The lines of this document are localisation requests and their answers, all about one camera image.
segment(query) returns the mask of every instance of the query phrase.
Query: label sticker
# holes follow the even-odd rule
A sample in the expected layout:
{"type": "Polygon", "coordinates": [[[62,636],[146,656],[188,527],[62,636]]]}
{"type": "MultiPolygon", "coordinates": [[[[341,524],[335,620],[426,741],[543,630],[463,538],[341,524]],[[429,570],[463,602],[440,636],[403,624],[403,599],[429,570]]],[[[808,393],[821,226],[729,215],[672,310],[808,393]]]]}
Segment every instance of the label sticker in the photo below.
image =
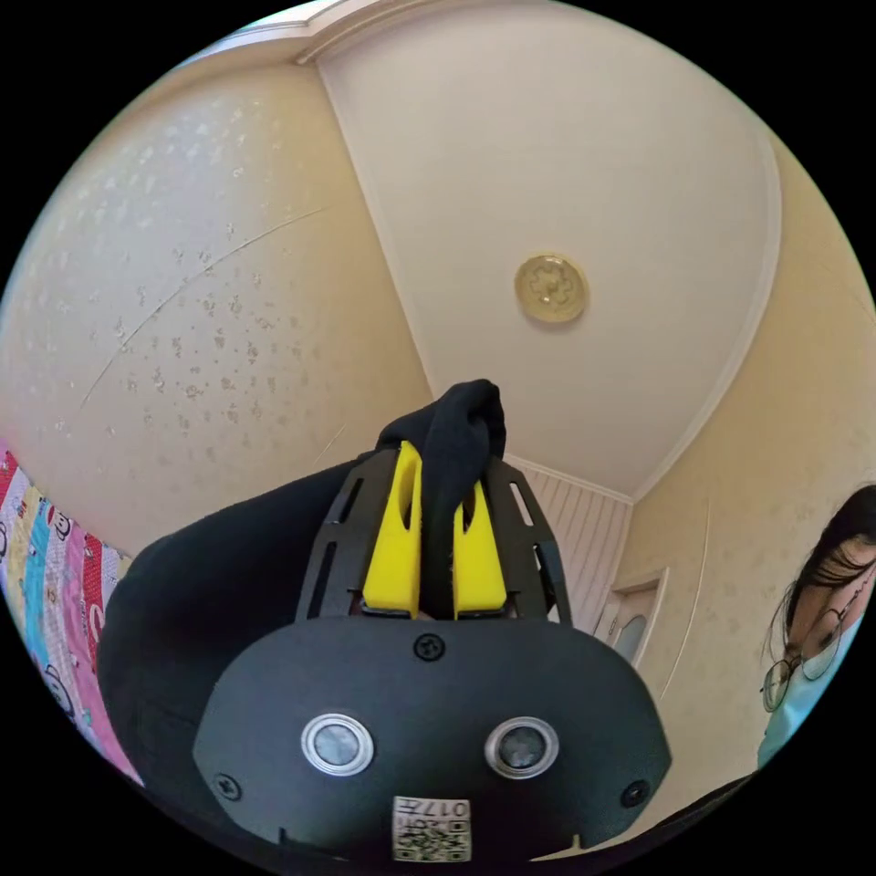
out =
{"type": "Polygon", "coordinates": [[[472,818],[468,800],[394,798],[392,857],[426,863],[471,860],[472,818]]]}

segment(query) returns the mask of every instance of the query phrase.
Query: screw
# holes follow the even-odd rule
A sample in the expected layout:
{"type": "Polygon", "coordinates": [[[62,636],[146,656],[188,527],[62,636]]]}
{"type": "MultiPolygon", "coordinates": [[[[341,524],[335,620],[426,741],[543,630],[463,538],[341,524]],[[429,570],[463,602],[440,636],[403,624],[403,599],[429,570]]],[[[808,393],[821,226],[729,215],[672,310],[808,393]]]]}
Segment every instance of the screw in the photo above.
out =
{"type": "Polygon", "coordinates": [[[651,786],[644,780],[640,779],[633,782],[621,795],[620,804],[626,809],[632,809],[636,806],[641,806],[648,795],[651,793],[651,786]]]}
{"type": "Polygon", "coordinates": [[[236,803],[244,794],[237,780],[226,773],[217,773],[213,780],[213,786],[222,797],[232,803],[236,803]]]}
{"type": "Polygon", "coordinates": [[[433,632],[425,632],[413,644],[413,652],[428,663],[441,660],[444,655],[444,642],[433,632]]]}

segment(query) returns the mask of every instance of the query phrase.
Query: cartoon print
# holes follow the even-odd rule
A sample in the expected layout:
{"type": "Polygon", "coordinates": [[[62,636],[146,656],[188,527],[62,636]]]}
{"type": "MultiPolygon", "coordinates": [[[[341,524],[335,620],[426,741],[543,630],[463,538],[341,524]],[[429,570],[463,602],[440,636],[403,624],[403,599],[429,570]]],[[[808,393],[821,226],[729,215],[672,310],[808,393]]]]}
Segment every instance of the cartoon print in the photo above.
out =
{"type": "Polygon", "coordinates": [[[49,665],[46,636],[44,633],[45,604],[43,601],[46,578],[46,553],[49,528],[46,521],[46,500],[40,496],[34,503],[34,514],[25,560],[25,645],[39,659],[40,671],[49,665]]]}
{"type": "Polygon", "coordinates": [[[61,710],[70,720],[75,720],[76,712],[73,710],[73,701],[70,699],[70,694],[64,686],[64,683],[61,681],[61,676],[58,670],[50,663],[46,667],[43,676],[46,679],[48,689],[52,692],[52,696],[55,697],[61,710]]]}
{"type": "Polygon", "coordinates": [[[49,506],[48,514],[46,515],[46,520],[51,526],[52,520],[55,521],[55,531],[57,532],[57,537],[64,541],[65,538],[70,534],[70,529],[73,528],[73,522],[66,515],[61,514],[54,505],[49,506]]]}
{"type": "Polygon", "coordinates": [[[95,673],[106,601],[129,564],[42,496],[0,443],[0,585],[10,613],[64,713],[140,782],[112,731],[95,673]]]}

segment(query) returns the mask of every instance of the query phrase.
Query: round ceiling light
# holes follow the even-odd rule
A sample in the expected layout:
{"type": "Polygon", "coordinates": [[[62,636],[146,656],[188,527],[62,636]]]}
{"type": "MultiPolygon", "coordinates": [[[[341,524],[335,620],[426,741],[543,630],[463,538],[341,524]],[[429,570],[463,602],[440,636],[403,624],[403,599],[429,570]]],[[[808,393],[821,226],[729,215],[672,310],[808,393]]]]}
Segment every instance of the round ceiling light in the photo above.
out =
{"type": "Polygon", "coordinates": [[[527,316],[541,322],[571,322],[587,305],[587,280],[563,255],[528,258],[517,270],[514,288],[527,316]]]}

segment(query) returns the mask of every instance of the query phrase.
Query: woman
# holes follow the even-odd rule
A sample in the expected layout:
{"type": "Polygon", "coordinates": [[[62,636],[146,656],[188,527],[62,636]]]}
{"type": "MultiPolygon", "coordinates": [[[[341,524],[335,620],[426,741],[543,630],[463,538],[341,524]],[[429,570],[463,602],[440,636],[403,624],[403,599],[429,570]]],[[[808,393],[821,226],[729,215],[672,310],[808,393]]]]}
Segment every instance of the woman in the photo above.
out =
{"type": "Polygon", "coordinates": [[[876,577],[876,484],[853,494],[821,534],[773,617],[784,652],[764,680],[770,713],[762,767],[797,731],[830,684],[860,627],[876,577]]]}

